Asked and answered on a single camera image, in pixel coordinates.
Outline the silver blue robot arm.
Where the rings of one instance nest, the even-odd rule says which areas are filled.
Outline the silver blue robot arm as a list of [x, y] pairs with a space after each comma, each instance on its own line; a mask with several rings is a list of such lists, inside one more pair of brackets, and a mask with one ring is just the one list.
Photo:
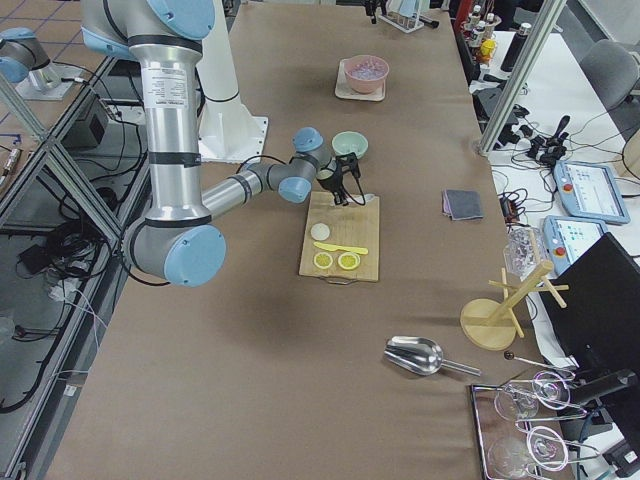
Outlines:
[[201, 189], [196, 72], [199, 62], [234, 75], [227, 24], [218, 1], [84, 1], [85, 45], [140, 65], [152, 203], [124, 233], [124, 256], [139, 270], [175, 285], [211, 280], [226, 255], [212, 220], [265, 190], [302, 203], [314, 183], [346, 202], [343, 173], [355, 156], [336, 157], [312, 127], [293, 138], [282, 165], [246, 166]]
[[[200, 58], [204, 40], [226, 19], [216, 1], [83, 1], [81, 31], [87, 48], [105, 56], [158, 61], [173, 48]], [[16, 27], [1, 33], [1, 73], [19, 83], [51, 63], [35, 33]]]

